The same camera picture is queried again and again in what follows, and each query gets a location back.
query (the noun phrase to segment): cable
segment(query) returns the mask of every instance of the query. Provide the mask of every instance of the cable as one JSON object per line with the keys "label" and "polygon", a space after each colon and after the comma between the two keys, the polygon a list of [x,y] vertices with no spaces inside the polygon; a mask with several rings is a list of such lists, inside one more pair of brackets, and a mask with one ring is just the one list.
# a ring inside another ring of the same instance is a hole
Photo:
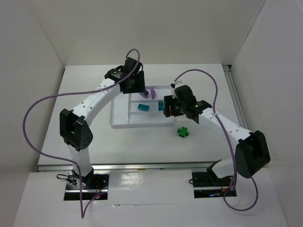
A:
{"label": "cable", "polygon": [[67,180],[68,179],[68,175],[57,174],[56,178],[59,179],[59,180]]}
{"label": "cable", "polygon": [[227,194],[228,192],[231,191],[231,190],[228,190],[228,191],[226,191],[226,192],[224,193],[224,195],[223,195],[223,200],[224,200],[225,204],[226,204],[229,208],[231,208],[231,209],[233,209],[233,210],[235,210],[235,211],[248,211],[248,210],[250,210],[251,208],[253,208],[253,207],[257,204],[258,198],[259,198],[259,191],[258,191],[257,184],[256,184],[256,182],[255,182],[255,180],[254,180],[253,177],[251,177],[251,180],[253,181],[253,183],[254,183],[254,185],[255,185],[255,189],[256,189],[256,198],[255,198],[254,203],[253,203],[250,207],[245,208],[245,209],[238,209],[238,208],[232,207],[232,206],[226,201],[226,194]]}
{"label": "cable", "polygon": [[186,70],[185,72],[181,73],[181,74],[174,80],[174,82],[176,82],[176,81],[177,81],[180,77],[182,77],[184,74],[186,74],[186,73],[188,73],[188,72],[192,72],[192,71],[198,71],[198,72],[204,73],[204,74],[208,75],[208,76],[212,79],[212,81],[214,82],[214,86],[215,86],[215,94],[214,94],[214,101],[213,101],[214,116],[215,116],[216,119],[218,120],[218,122],[219,122],[219,124],[220,124],[220,126],[221,126],[221,128],[222,128],[222,130],[223,130],[223,132],[224,132],[224,135],[225,135],[225,137],[226,137],[226,140],[227,140],[227,143],[228,143],[228,146],[229,146],[231,155],[232,155],[233,177],[232,177],[231,182],[230,182],[229,190],[226,191],[226,192],[224,193],[224,195],[223,195],[224,202],[226,203],[226,205],[227,205],[229,208],[231,208],[231,209],[233,209],[233,210],[236,210],[236,211],[247,211],[247,210],[250,210],[251,208],[253,208],[253,207],[256,205],[256,203],[257,203],[257,201],[258,201],[258,187],[257,187],[257,184],[256,184],[255,180],[254,180],[252,177],[251,177],[251,179],[252,179],[252,181],[253,181],[253,183],[254,183],[254,185],[255,185],[256,193],[257,193],[257,194],[256,194],[256,199],[255,199],[254,203],[253,203],[250,207],[248,207],[248,208],[246,208],[246,209],[242,209],[242,210],[237,209],[237,208],[234,208],[234,207],[232,207],[231,205],[228,204],[228,202],[226,201],[226,198],[225,198],[227,192],[229,192],[229,191],[234,191],[234,190],[235,190],[235,187],[236,187],[236,184],[237,184],[237,166],[236,166],[236,158],[235,158],[235,155],[234,155],[233,149],[232,149],[232,142],[231,142],[231,139],[229,138],[228,133],[227,133],[227,130],[226,130],[226,128],[224,127],[224,125],[223,125],[221,119],[220,119],[219,116],[216,114],[215,105],[216,105],[216,101],[217,101],[217,97],[218,97],[218,85],[217,85],[216,80],[214,79],[214,77],[213,77],[212,75],[210,75],[208,72],[206,72],[206,71],[204,71],[204,70],[192,69],[192,70]]}
{"label": "cable", "polygon": [[97,195],[97,193],[98,193],[98,185],[97,185],[97,183],[95,182],[95,185],[96,185],[96,193],[95,193],[95,195]]}
{"label": "cable", "polygon": [[227,186],[230,185],[230,182],[228,182],[226,179],[224,179],[224,182],[227,184]]}
{"label": "cable", "polygon": [[[28,117],[28,114],[29,112],[40,102],[44,101],[44,100],[47,100],[49,98],[55,98],[55,97],[61,97],[61,96],[70,96],[70,95],[84,95],[84,94],[92,94],[92,93],[98,93],[98,92],[101,92],[103,90],[107,90],[107,89],[110,89],[120,83],[122,83],[123,81],[125,81],[126,79],[128,79],[132,74],[133,72],[136,70],[136,68],[138,67],[139,65],[139,61],[140,61],[140,52],[137,50],[137,49],[131,49],[127,55],[126,55],[126,58],[128,57],[128,55],[131,53],[131,52],[137,52],[138,54],[138,58],[137,58],[137,63],[135,64],[134,68],[132,69],[132,71],[126,76],[124,77],[123,79],[121,79],[120,81],[118,81],[117,83],[113,84],[113,85],[110,85],[108,87],[105,87],[105,88],[102,88],[102,89],[97,89],[97,90],[93,90],[93,91],[83,91],[83,92],[70,92],[70,93],[62,93],[62,94],[57,94],[57,95],[51,95],[51,96],[46,96],[44,98],[41,98],[39,100],[37,100],[36,102],[34,102],[30,107],[29,109],[26,111],[25,115],[24,115],[24,118],[23,118],[23,122],[22,122],[22,131],[23,131],[23,135],[24,135],[24,138],[26,140],[26,142],[29,144],[29,146],[37,153],[39,153],[40,155],[43,155],[43,156],[46,156],[46,157],[50,157],[50,158],[54,158],[54,159],[58,159],[58,160],[63,160],[63,161],[67,161],[67,162],[70,162],[70,163],[73,163],[77,169],[78,169],[78,172],[79,172],[79,176],[81,176],[81,170],[80,170],[80,167],[78,165],[78,163],[76,163],[75,161],[71,160],[71,159],[67,159],[67,158],[63,158],[63,157],[57,157],[57,156],[53,156],[53,155],[48,155],[46,153],[43,153],[42,151],[40,151],[39,149],[37,149],[32,143],[31,141],[29,141],[28,139],[28,136],[27,136],[27,132],[26,132],[26,121],[27,121],[27,117]],[[88,204],[86,205],[86,207],[84,208],[83,210],[83,199],[82,199],[82,177],[79,177],[79,182],[80,182],[80,209],[81,209],[81,218],[83,219],[84,216],[85,216],[85,212],[86,212],[86,209],[88,207],[88,205],[97,197],[97,196],[100,196],[102,195],[104,192],[102,193],[99,193],[97,194],[96,196],[94,196],[89,202]]]}

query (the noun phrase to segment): teal block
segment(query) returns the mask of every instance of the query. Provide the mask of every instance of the teal block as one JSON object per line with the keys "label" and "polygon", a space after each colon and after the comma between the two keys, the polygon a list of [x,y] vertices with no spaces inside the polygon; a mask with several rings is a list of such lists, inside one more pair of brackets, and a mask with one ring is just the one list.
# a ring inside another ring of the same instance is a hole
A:
{"label": "teal block", "polygon": [[139,105],[138,105],[138,110],[141,110],[141,111],[149,111],[149,110],[150,110],[150,106],[149,106],[149,105],[139,104]]}
{"label": "teal block", "polygon": [[163,111],[164,110],[164,102],[163,101],[159,101],[158,102],[158,111]]}

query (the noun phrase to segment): white tray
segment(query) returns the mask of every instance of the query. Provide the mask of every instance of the white tray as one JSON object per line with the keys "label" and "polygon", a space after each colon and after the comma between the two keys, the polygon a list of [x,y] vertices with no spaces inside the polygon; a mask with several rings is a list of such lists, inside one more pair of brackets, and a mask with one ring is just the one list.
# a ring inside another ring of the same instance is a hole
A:
{"label": "white tray", "polygon": [[[151,88],[156,93],[154,99],[151,98]],[[165,117],[163,111],[158,111],[158,102],[171,95],[170,86],[147,86],[146,90],[150,93],[148,98],[138,93],[121,93],[111,101],[109,123],[113,129],[174,125],[174,117]],[[139,104],[149,105],[149,111],[138,110]]]}

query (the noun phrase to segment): green block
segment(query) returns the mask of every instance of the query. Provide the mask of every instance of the green block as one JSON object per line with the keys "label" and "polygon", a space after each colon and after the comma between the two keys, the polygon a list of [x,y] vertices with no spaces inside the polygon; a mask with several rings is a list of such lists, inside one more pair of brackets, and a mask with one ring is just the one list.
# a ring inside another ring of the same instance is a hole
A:
{"label": "green block", "polygon": [[179,136],[182,137],[182,138],[189,135],[189,132],[187,131],[187,128],[185,128],[185,127],[182,127],[181,129],[178,129],[177,133],[179,133]]}

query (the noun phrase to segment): black wire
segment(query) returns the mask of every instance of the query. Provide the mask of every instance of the black wire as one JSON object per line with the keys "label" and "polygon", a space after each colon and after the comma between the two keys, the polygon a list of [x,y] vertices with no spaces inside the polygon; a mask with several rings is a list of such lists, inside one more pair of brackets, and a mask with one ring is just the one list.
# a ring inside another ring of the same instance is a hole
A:
{"label": "black wire", "polygon": [[190,183],[191,185],[205,185],[204,183],[194,183],[194,182],[191,182],[193,179],[190,179],[188,181],[188,183]]}
{"label": "black wire", "polygon": [[67,180],[67,179],[68,179],[68,175],[58,174],[58,175],[56,176],[56,178],[59,179],[59,180]]}

